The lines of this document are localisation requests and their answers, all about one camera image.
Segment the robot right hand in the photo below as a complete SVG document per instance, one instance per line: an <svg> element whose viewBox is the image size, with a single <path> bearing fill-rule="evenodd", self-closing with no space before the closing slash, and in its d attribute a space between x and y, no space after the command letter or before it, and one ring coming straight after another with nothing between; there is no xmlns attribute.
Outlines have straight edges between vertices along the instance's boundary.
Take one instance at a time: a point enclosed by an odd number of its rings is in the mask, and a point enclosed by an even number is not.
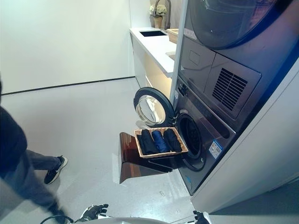
<svg viewBox="0 0 299 224"><path fill-rule="evenodd" d="M194 210L193 213L195 218L195 224L209 224L209 221L204 217L204 214L202 212Z"/></svg>

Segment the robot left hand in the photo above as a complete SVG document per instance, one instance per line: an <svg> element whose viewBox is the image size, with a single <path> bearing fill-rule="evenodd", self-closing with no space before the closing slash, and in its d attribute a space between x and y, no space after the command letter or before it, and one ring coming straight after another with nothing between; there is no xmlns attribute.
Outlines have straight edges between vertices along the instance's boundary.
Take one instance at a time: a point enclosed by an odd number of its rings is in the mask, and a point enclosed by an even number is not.
<svg viewBox="0 0 299 224"><path fill-rule="evenodd" d="M102 217L108 217L107 215L108 207L109 207L108 204L91 205L84 211L81 218L85 221L90 221L90 220L100 219Z"/></svg>

